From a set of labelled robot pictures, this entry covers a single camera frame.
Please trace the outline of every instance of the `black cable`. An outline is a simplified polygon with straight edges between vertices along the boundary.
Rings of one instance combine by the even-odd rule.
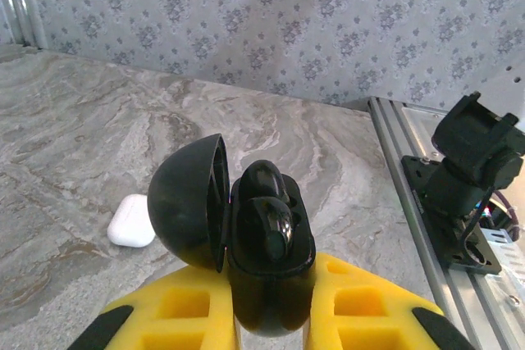
[[[514,207],[510,205],[509,200],[502,194],[501,191],[496,190],[494,194],[501,200],[504,207],[507,209],[507,214],[510,217],[510,220],[512,221],[512,228],[509,229],[509,236],[510,238],[516,242],[519,239],[519,220],[518,215],[516,214],[516,211],[514,210]]]
[[[494,220],[492,219],[492,216],[487,216],[486,219],[489,222],[489,229],[495,230],[495,223],[494,223]]]
[[[472,219],[468,222],[467,227],[465,227],[464,232],[461,234],[461,237],[459,237],[459,246],[461,247],[463,256],[471,264],[476,265],[476,266],[484,266],[486,264],[486,261],[484,258],[483,258],[483,261],[480,261],[477,258],[477,256],[473,256],[471,250],[467,248],[467,240],[468,240],[468,237],[472,234],[472,232],[476,228],[476,225],[479,223],[479,220],[482,218],[482,214],[485,211],[485,208],[488,205],[489,201],[491,200],[491,197],[494,191],[495,191],[495,188],[492,186],[485,192],[482,200],[479,203],[479,207],[474,212]]]

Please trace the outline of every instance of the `black earbud case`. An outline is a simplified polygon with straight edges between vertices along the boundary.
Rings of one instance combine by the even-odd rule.
[[[222,136],[199,139],[157,169],[148,213],[181,260],[217,272],[225,267],[245,329],[279,336],[308,319],[315,243],[299,186],[271,162],[250,165],[230,193]]]

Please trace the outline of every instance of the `yellow foam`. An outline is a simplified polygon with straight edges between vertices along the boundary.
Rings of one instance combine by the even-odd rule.
[[[107,350],[239,350],[226,275],[187,266],[109,304],[134,310]]]
[[[439,307],[379,276],[318,253],[306,350],[436,350],[412,314]]]

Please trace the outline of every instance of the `open case lid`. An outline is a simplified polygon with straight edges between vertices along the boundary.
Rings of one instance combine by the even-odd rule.
[[[220,134],[169,156],[148,190],[153,229],[168,250],[192,266],[222,270],[230,208],[226,146]]]

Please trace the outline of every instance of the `gray patterned wall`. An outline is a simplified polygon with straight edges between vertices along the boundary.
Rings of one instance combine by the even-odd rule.
[[[42,46],[351,105],[451,107],[525,48],[524,0],[37,0]]]

